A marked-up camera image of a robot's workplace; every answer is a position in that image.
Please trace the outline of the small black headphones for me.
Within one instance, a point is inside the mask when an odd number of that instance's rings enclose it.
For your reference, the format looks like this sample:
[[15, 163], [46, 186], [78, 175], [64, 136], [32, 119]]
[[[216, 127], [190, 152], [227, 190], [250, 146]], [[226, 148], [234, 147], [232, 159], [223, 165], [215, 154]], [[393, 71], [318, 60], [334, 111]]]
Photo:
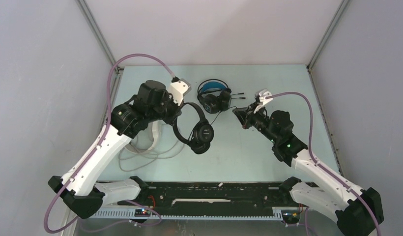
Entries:
[[189, 138], [184, 138], [181, 135], [177, 125], [177, 118], [173, 121], [173, 132], [177, 139], [189, 146], [195, 154], [203, 154], [211, 147], [211, 142], [214, 138], [214, 129], [206, 119], [203, 109], [198, 104], [194, 102], [184, 102], [181, 107], [183, 108], [186, 105], [190, 105], [196, 110], [200, 120], [193, 127]]

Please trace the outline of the white gaming headphones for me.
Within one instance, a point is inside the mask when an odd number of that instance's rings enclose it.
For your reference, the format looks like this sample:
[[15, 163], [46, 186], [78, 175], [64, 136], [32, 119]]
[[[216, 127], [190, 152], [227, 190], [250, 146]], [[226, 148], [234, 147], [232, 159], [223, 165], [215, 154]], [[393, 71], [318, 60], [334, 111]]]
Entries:
[[[162, 121], [155, 121], [148, 126], [145, 135], [139, 135], [132, 139], [118, 155], [118, 166], [123, 172], [133, 172], [144, 168], [156, 160], [171, 159], [180, 154], [184, 149], [184, 144], [176, 141], [170, 148], [161, 150], [162, 131], [166, 124]], [[122, 167], [122, 162], [131, 160], [135, 157], [148, 159], [149, 162], [132, 169]]]

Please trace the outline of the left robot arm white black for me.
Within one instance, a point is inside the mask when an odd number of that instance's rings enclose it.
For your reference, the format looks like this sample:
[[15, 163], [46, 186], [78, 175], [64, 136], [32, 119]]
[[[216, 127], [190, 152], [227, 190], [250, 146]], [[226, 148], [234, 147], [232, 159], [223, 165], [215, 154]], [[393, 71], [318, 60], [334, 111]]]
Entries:
[[148, 80], [128, 101], [114, 107], [95, 142], [77, 164], [63, 176], [53, 176], [48, 185], [79, 218], [93, 216], [102, 206], [125, 200], [142, 205], [148, 200], [146, 184], [138, 177], [98, 183], [108, 164], [154, 121], [171, 123], [180, 115], [184, 96], [191, 86], [174, 78], [166, 87]]

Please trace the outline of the large black blue headphones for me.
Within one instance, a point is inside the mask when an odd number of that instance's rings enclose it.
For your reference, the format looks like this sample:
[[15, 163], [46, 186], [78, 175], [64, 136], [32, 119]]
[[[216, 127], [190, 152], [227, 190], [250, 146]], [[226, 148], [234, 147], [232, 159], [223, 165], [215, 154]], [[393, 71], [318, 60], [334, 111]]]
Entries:
[[233, 94], [228, 84], [219, 79], [207, 79], [197, 88], [197, 100], [209, 114], [227, 111], [231, 107], [233, 96], [244, 94]]

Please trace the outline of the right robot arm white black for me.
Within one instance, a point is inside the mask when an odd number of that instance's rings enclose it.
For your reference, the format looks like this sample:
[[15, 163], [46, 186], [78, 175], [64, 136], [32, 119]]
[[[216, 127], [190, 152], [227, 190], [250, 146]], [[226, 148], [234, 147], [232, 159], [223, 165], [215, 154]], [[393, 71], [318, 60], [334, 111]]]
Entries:
[[336, 223], [345, 236], [381, 235], [384, 220], [380, 194], [373, 188], [363, 189], [329, 168], [317, 158], [311, 145], [293, 134], [293, 122], [286, 111], [276, 110], [267, 116], [255, 104], [232, 111], [244, 129], [254, 127], [271, 143], [275, 157], [312, 179], [318, 189], [296, 177], [280, 186], [279, 199], [290, 206], [295, 202], [311, 207]]

